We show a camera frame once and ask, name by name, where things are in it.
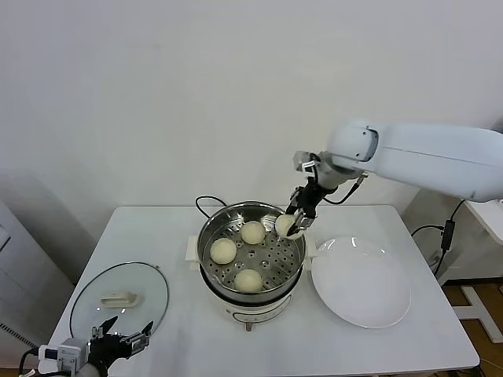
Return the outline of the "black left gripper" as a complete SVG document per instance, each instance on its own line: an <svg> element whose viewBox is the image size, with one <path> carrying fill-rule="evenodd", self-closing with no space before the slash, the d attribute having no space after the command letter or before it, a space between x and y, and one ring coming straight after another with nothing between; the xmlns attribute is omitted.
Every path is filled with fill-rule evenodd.
<svg viewBox="0 0 503 377"><path fill-rule="evenodd" d="M127 360L132 353L140 353L149 345L153 321L147 323L141 331L127 337L108 334L117 319L117 316L111 317L92 328L88 362L95 367L111 367L118 359Z"/></svg>

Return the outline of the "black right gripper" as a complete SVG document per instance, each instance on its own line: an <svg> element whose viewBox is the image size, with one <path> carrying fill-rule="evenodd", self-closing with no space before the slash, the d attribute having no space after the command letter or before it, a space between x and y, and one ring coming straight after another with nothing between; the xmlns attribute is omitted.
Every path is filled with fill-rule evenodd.
<svg viewBox="0 0 503 377"><path fill-rule="evenodd" d="M316 216L316 207L322 199L323 188L314 178L308 178L303 187L296 187L285 210L290 223L286 231L288 239L299 238L311 227ZM294 214L297 210L301 210L303 214Z"/></svg>

